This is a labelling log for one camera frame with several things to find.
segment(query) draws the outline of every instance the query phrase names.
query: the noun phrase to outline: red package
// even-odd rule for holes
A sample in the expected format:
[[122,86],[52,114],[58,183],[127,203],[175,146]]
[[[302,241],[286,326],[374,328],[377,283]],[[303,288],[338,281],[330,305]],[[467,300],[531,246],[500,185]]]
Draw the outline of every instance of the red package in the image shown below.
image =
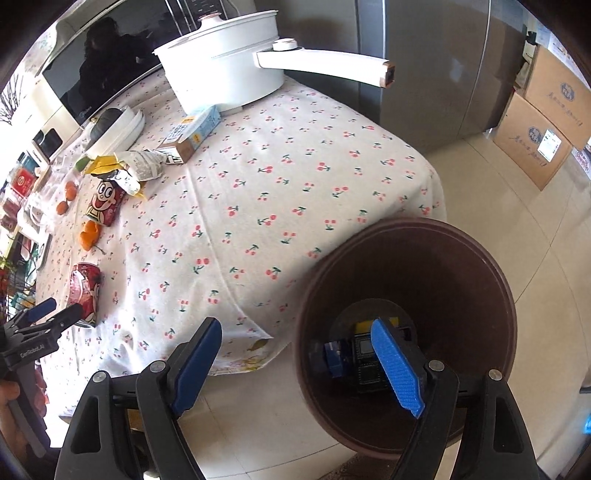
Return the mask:
[[14,174],[11,187],[20,196],[27,197],[31,193],[35,179],[35,175],[26,168],[20,167]]
[[74,265],[70,274],[70,294],[68,306],[79,303],[82,305],[82,320],[78,326],[96,326],[96,304],[99,300],[100,269],[91,263]]
[[96,223],[111,226],[124,195],[125,191],[115,181],[103,180],[92,196],[86,216]]

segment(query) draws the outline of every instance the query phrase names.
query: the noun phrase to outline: label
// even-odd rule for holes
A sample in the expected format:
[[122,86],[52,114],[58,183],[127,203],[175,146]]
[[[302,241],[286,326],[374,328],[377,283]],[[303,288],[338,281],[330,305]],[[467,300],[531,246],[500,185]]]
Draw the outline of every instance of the label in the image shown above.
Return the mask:
[[548,161],[552,161],[556,152],[560,148],[562,140],[552,130],[546,130],[544,138],[540,142],[538,152]]

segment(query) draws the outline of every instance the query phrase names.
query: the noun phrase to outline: brown flower pot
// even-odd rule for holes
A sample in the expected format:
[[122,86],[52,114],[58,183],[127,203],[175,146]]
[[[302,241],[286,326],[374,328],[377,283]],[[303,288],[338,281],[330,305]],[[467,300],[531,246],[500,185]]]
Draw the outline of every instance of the brown flower pot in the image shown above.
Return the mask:
[[[446,223],[382,220],[319,265],[298,317],[295,356],[304,398],[320,425],[347,447],[398,459],[415,423],[394,393],[358,394],[329,375],[323,345],[342,338],[334,338],[342,332],[337,318],[364,299],[400,306],[414,322],[418,345],[428,359],[442,360],[459,374],[480,375],[496,368],[508,377],[517,321],[509,285],[496,261],[473,238]],[[456,412],[449,443],[460,439],[464,414]]]

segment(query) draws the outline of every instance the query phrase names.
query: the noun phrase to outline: cartoon face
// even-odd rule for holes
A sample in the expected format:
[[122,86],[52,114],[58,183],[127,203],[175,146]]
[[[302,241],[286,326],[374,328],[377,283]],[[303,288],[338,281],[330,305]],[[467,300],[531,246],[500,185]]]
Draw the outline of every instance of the cartoon face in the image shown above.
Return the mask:
[[96,189],[93,207],[102,211],[114,205],[115,202],[115,185],[110,181],[102,181]]
[[574,90],[568,83],[562,83],[560,85],[560,90],[562,91],[564,98],[566,98],[569,102],[574,100]]
[[536,127],[530,127],[529,136],[530,140],[535,144],[539,144],[542,141],[542,134]]

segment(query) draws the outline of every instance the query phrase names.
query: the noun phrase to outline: lid knob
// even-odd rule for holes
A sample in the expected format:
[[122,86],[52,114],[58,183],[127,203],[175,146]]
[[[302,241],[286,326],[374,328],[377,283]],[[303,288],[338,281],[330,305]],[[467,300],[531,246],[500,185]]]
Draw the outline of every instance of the lid knob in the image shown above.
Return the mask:
[[214,12],[212,14],[199,17],[199,21],[201,22],[201,27],[199,28],[199,31],[201,32],[203,30],[207,30],[208,28],[212,28],[216,25],[224,23],[224,20],[220,18],[220,15],[220,12]]

